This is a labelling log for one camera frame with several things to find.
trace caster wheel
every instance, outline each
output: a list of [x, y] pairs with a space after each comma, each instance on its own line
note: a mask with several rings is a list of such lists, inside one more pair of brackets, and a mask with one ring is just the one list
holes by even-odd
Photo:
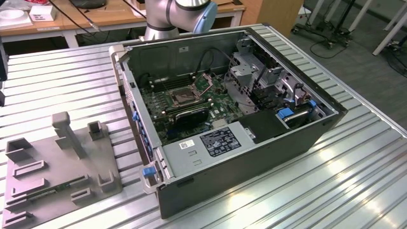
[[298, 33], [299, 33], [299, 29], [298, 29], [298, 28], [294, 28], [294, 29], [293, 29], [293, 33], [294, 33], [294, 34], [298, 34]]

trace gray floor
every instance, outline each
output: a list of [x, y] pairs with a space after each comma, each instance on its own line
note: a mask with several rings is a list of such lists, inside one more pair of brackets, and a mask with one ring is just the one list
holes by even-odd
[[[306, 0], [305, 4], [314, 8], [317, 2], [318, 0]], [[330, 0], [326, 0], [321, 10], [322, 13], [325, 13], [330, 2]], [[343, 2], [337, 10], [333, 19], [334, 24], [337, 24], [346, 5]], [[345, 23], [346, 28], [350, 27], [358, 13], [360, 9], [354, 7]], [[386, 22], [368, 14], [353, 33], [354, 42], [333, 59], [323, 59], [310, 52], [310, 46], [323, 38], [302, 31], [297, 35], [293, 34], [290, 39], [390, 118], [407, 129], [407, 78], [392, 69], [384, 54], [381, 56], [372, 54], [388, 35], [388, 32], [384, 31], [386, 24]], [[406, 34], [406, 32], [401, 31], [396, 39], [401, 40]], [[331, 56], [341, 49], [342, 47], [338, 46], [333, 50], [327, 50], [318, 45], [313, 50], [321, 56]]]

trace gray plastic stand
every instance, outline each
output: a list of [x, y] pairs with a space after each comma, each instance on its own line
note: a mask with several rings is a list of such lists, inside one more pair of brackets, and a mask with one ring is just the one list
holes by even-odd
[[58, 136], [7, 143], [7, 229], [33, 228], [122, 192], [109, 127], [97, 121], [73, 131], [70, 122], [69, 113], [58, 113]]

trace wooden desk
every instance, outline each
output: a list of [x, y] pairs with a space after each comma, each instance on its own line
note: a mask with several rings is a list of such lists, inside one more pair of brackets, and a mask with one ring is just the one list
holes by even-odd
[[[75, 20], [75, 22], [90, 32], [97, 32], [87, 19], [78, 12], [67, 0], [54, 0], [58, 7]], [[245, 5], [237, 6], [233, 3], [223, 4], [218, 8], [218, 18], [233, 17], [231, 27], [241, 25], [241, 19]], [[137, 17], [131, 8], [122, 0], [109, 0], [106, 7], [90, 10], [87, 17], [97, 23], [102, 31], [130, 29], [147, 26], [143, 17]], [[57, 14], [57, 20], [49, 22], [34, 22], [33, 26], [2, 30], [0, 36], [3, 42], [33, 40], [38, 38], [63, 36], [70, 48], [79, 47], [77, 35], [86, 33], [61, 12]]]

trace white sticker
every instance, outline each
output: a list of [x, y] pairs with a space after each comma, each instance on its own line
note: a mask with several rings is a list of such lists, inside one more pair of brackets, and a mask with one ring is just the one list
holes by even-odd
[[191, 146], [194, 146], [194, 145], [195, 145], [194, 140], [189, 140], [187, 142], [182, 142], [182, 143], [179, 144], [181, 149], [187, 149], [189, 147], [191, 147]]
[[190, 46], [179, 48], [179, 53], [189, 51], [190, 51]]
[[59, 30], [61, 27], [38, 28], [38, 31]]

